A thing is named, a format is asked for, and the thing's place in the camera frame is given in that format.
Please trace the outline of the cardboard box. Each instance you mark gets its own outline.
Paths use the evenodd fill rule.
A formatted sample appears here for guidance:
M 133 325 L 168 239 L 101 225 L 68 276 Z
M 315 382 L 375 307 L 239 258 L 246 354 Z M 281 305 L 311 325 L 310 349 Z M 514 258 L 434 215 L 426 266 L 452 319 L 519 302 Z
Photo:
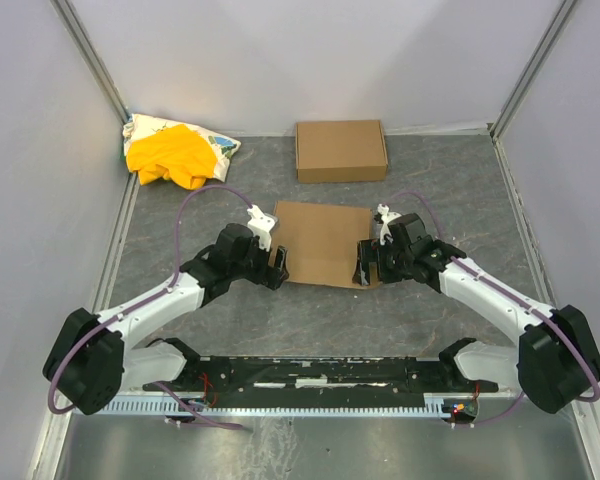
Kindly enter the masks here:
M 290 283 L 336 288 L 363 287 L 353 281 L 357 244 L 372 237 L 368 208 L 279 201 L 273 246 L 287 249 Z
M 304 121 L 295 128 L 303 184 L 383 181 L 388 171 L 380 120 Z

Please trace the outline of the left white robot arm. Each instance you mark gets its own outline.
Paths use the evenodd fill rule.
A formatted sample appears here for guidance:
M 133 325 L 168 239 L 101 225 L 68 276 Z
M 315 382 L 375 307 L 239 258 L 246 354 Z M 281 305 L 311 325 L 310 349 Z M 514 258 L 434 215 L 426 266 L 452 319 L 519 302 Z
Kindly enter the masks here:
M 174 340 L 147 347 L 140 342 L 170 321 L 194 312 L 247 280 L 270 290 L 287 280 L 285 247 L 271 247 L 276 218 L 263 214 L 247 224 L 230 223 L 217 240 L 180 265 L 166 281 L 119 306 L 68 315 L 42 373 L 49 381 L 48 407 L 56 393 L 85 415 L 101 411 L 121 390 L 171 382 L 184 371 L 191 351 Z

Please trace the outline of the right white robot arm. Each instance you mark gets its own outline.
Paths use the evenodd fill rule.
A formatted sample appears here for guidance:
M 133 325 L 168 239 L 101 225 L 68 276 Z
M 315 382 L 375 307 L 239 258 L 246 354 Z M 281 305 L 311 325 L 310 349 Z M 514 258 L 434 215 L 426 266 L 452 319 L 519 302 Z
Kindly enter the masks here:
M 512 342 L 511 347 L 462 342 L 451 358 L 464 378 L 516 389 L 550 414 L 572 401 L 600 399 L 600 353 L 581 310 L 557 308 L 509 287 L 430 235 L 415 213 L 402 215 L 381 204 L 374 219 L 380 233 L 359 242 L 354 283 L 426 285 L 469 307 Z

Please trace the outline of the folded cardboard box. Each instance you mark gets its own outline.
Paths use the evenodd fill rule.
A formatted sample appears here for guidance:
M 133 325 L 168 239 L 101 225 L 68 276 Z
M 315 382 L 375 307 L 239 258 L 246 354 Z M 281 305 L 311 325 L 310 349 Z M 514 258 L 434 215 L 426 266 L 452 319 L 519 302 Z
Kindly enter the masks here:
M 295 128 L 303 184 L 383 181 L 388 171 L 380 120 L 304 121 Z

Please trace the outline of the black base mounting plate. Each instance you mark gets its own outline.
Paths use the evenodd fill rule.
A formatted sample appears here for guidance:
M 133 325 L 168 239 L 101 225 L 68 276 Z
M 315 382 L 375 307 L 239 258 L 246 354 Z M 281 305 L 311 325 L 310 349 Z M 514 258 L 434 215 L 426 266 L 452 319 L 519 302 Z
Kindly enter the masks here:
M 449 361 L 415 357 L 192 357 L 165 385 L 211 407 L 420 407 L 427 394 L 495 393 Z

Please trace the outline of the yellow cloth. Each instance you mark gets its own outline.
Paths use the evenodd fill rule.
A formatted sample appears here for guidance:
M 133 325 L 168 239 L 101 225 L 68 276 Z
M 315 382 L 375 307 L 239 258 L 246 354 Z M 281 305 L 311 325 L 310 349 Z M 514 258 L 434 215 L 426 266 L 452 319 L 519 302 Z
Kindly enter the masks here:
M 162 179 L 186 190 L 199 189 L 213 178 L 217 163 L 210 144 L 184 124 L 134 141 L 126 154 L 126 165 L 141 185 Z

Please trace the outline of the right aluminium corner post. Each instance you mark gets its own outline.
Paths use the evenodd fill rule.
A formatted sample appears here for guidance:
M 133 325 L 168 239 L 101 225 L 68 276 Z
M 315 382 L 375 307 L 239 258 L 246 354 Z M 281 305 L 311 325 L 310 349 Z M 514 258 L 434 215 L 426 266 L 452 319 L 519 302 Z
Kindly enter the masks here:
M 580 5 L 578 0 L 562 0 L 552 15 L 530 59 L 525 64 L 513 90 L 507 97 L 489 132 L 493 141 L 499 140 L 509 127 L 563 31 Z

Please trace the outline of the aluminium corner post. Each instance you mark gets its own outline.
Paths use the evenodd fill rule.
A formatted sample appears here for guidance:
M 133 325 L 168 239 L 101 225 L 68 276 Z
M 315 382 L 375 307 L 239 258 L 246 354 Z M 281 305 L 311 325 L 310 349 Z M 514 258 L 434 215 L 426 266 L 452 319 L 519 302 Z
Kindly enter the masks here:
M 69 0 L 50 0 L 50 4 L 77 47 L 105 100 L 115 112 L 119 121 L 125 124 L 130 118 L 128 108 L 104 61 L 98 54 L 73 2 Z
M 552 15 L 530 59 L 525 64 L 513 90 L 507 97 L 489 132 L 493 141 L 499 140 L 509 127 L 563 31 L 580 5 L 578 0 L 562 0 Z

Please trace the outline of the left aluminium corner post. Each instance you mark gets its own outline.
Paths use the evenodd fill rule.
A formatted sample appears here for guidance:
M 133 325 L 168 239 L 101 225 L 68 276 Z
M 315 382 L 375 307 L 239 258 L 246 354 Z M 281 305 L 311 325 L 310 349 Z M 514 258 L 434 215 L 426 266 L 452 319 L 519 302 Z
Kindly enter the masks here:
M 98 54 L 73 2 L 69 0 L 50 0 L 50 4 L 77 47 L 105 100 L 115 112 L 119 121 L 125 124 L 130 118 L 128 108 L 104 61 Z

